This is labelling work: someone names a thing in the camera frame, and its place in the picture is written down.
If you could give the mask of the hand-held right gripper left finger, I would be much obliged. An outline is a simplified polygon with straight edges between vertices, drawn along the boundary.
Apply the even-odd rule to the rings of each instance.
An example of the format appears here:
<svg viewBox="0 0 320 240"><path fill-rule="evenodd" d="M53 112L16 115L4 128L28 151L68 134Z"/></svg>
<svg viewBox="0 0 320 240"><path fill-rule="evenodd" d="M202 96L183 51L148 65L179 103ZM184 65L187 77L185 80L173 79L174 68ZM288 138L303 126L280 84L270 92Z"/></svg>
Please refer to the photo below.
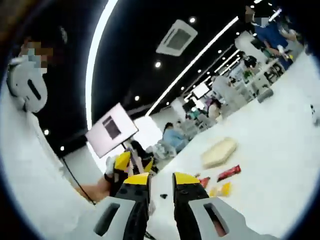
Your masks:
<svg viewBox="0 0 320 240"><path fill-rule="evenodd" d="M105 198L94 233L106 240L143 240L149 220L151 175L128 177L114 197Z"/></svg>

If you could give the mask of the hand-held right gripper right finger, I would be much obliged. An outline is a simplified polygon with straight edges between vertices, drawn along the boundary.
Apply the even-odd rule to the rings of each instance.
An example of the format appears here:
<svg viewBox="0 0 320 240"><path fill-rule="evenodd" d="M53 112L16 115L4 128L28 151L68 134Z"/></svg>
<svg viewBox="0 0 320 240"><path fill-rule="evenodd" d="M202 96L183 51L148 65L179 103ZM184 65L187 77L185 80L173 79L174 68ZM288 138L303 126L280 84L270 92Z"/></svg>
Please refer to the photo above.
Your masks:
<svg viewBox="0 0 320 240"><path fill-rule="evenodd" d="M209 197L200 181L172 174L174 220L181 240L251 240L243 215L218 197Z"/></svg>

